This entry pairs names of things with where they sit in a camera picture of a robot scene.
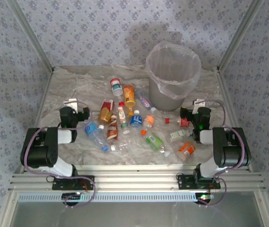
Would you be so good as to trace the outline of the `orange white label bottle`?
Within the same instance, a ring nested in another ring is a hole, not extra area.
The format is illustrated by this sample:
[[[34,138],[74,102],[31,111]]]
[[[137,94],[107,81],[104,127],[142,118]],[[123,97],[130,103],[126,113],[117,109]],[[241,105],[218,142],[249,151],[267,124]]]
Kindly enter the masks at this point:
[[[191,142],[186,142],[177,152],[177,156],[186,161],[195,151],[195,146]]]

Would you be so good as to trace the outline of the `black left controller board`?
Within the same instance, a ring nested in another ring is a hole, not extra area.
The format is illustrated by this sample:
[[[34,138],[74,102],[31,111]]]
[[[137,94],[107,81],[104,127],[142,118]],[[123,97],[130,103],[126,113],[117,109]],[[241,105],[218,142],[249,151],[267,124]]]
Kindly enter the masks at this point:
[[[81,193],[80,192],[69,192],[69,193],[63,193],[61,195],[62,200],[80,200]]]

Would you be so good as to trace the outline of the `aluminium front frame rail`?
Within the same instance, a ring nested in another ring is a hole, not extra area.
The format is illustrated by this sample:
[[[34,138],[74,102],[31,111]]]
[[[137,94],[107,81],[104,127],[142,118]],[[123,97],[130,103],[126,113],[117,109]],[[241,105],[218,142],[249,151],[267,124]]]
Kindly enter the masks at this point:
[[[80,175],[93,175],[98,192],[176,192],[178,173],[192,174],[193,165],[77,166]],[[264,191],[261,173],[247,167],[222,174],[228,192]],[[14,174],[10,191],[50,192],[52,184],[43,175]]]

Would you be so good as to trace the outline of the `orange juice bottle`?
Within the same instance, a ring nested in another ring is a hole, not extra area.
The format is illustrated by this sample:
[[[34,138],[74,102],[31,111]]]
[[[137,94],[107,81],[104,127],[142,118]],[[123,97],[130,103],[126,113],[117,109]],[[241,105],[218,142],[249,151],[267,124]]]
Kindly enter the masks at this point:
[[[132,117],[134,115],[134,110],[136,106],[134,97],[134,87],[132,85],[126,85],[123,89],[124,93],[124,104],[128,109],[128,116]]]

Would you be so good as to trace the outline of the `red teal label bottle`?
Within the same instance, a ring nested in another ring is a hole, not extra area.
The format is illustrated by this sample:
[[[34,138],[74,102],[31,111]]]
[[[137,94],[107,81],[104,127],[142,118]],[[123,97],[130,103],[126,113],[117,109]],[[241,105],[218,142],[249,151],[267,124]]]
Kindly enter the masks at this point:
[[[121,96],[123,94],[123,89],[121,82],[118,78],[114,78],[110,81],[112,93],[114,96]]]

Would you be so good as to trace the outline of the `large clear blue cap bottle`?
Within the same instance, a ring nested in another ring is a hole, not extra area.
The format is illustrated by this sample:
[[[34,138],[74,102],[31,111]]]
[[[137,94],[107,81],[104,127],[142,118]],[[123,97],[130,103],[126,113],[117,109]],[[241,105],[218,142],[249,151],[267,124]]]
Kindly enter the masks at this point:
[[[89,139],[104,153],[109,150],[102,131],[96,126],[94,122],[87,122],[84,126],[84,132],[89,137]]]

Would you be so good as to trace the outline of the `aluminium side rail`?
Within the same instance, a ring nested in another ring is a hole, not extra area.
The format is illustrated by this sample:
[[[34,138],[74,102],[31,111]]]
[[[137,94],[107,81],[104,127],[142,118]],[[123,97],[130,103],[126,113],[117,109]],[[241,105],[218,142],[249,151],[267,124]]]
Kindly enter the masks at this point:
[[[240,127],[240,124],[238,122],[238,119],[237,119],[237,116],[233,107],[232,99],[228,91],[226,80],[224,78],[223,73],[220,72],[219,70],[217,70],[217,80],[219,83],[220,93],[222,95],[222,100],[223,100],[224,108],[226,111],[225,125],[232,128]]]
[[[53,75],[53,70],[54,68],[51,69],[51,71],[47,74],[47,81],[44,83],[44,86],[43,86],[43,92],[42,92],[42,96],[41,98],[39,99],[39,102],[38,102],[38,109],[37,109],[37,112],[36,112],[36,115],[34,115],[34,124],[33,126],[36,127],[38,124],[39,124],[39,121],[40,121],[40,118],[41,118],[41,115],[42,115],[42,109],[43,109],[43,105],[44,105],[44,102],[45,102],[45,97],[47,95],[47,92],[48,92],[48,89],[49,89],[49,84],[50,84],[50,81],[51,81],[51,78],[52,78],[52,75]],[[20,149],[18,149],[18,166],[17,168],[14,170],[14,174],[16,173],[22,173],[24,170],[23,170],[23,167],[21,165],[21,162],[20,162],[20,154],[21,154],[21,151],[22,151],[22,148],[23,148],[23,144],[24,144],[24,141],[25,141],[25,138],[26,138],[26,133],[27,133],[27,129],[25,129],[25,134],[23,135],[23,137],[21,138],[21,147]]]

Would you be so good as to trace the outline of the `orange label orange cap bottle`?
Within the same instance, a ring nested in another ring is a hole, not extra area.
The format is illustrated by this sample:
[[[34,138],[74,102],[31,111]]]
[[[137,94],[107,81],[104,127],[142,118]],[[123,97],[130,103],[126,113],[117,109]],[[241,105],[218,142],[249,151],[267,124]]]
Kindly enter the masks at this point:
[[[147,132],[149,130],[151,130],[151,128],[153,127],[153,125],[154,125],[154,117],[151,116],[151,115],[147,115],[146,118],[143,121],[142,130],[141,130],[141,133],[140,134],[142,136],[145,136],[147,134]]]

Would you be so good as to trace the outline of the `blue label white cap bottle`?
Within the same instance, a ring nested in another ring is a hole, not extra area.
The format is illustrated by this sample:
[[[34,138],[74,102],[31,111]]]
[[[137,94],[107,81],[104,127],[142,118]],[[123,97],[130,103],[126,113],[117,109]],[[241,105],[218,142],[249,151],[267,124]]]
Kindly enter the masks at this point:
[[[139,110],[135,110],[133,116],[130,118],[131,127],[138,128],[142,125],[142,117]]]

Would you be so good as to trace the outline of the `white green label bottle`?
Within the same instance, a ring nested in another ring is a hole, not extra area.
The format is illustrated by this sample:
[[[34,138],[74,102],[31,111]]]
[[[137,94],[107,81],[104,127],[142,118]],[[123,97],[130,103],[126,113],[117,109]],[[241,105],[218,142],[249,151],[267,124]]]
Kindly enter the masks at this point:
[[[192,135],[192,133],[193,133],[192,129],[186,129],[186,130],[181,129],[170,133],[169,139],[171,142],[188,139]]]

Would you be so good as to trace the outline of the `black right controller board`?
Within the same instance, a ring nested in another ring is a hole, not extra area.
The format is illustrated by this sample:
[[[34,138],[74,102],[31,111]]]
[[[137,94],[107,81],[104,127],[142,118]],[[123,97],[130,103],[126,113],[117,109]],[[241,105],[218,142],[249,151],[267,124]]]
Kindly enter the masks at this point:
[[[207,203],[209,203],[210,200],[214,198],[214,195],[212,195],[211,193],[197,192],[197,193],[195,193],[195,196],[196,196],[197,201],[203,201],[203,202],[207,202]]]

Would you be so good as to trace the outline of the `small red cap bottle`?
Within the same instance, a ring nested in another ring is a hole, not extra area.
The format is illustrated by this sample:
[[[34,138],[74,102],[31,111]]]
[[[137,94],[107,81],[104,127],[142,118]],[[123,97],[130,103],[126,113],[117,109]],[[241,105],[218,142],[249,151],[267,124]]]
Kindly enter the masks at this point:
[[[119,119],[120,119],[120,123],[121,123],[121,128],[125,128],[125,127],[128,127],[128,123],[127,123],[127,120],[126,120],[126,115],[125,115],[125,112],[124,112],[124,102],[119,102],[119,105],[118,105],[118,115],[119,115]]]

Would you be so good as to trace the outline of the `black controller board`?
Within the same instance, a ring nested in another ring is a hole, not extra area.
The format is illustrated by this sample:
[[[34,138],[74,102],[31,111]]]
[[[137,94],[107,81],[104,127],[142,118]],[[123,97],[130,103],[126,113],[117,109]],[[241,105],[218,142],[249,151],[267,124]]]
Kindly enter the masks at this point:
[[[62,200],[80,200],[81,193],[80,192],[69,192],[69,193],[63,193],[61,195]]]
[[[195,193],[195,196],[196,196],[197,201],[203,201],[203,202],[207,202],[207,203],[209,203],[210,200],[214,198],[214,195],[212,195],[211,193],[197,192],[197,193]]]

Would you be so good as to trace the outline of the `aluminium frame post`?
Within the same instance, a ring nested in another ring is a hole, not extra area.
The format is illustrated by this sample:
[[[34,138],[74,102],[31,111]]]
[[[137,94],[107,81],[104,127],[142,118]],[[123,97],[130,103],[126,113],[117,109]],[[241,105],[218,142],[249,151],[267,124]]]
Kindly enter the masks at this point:
[[[5,0],[12,10],[14,16],[16,17],[18,23],[22,27],[27,39],[32,45],[34,51],[38,55],[39,59],[42,61],[43,66],[49,73],[53,72],[53,66],[51,65],[44,49],[40,45],[37,36],[35,35],[33,29],[31,28],[23,10],[21,9],[17,0]]]
[[[230,62],[232,56],[234,55],[236,49],[238,48],[239,44],[241,43],[244,35],[246,34],[247,30],[251,26],[256,14],[258,13],[259,9],[261,8],[263,2],[265,0],[251,0],[246,12],[244,13],[239,26],[234,33],[230,44],[228,45],[225,53],[221,61],[217,66],[217,70],[219,73],[223,72],[227,67],[228,63]]]

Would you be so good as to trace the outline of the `grey metal panel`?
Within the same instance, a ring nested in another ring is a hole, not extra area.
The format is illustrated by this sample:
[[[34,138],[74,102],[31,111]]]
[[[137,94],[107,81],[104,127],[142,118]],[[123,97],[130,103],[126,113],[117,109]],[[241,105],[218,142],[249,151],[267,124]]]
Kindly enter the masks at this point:
[[[61,203],[22,202],[9,227],[264,227],[256,209],[221,203],[91,203],[68,209]]]

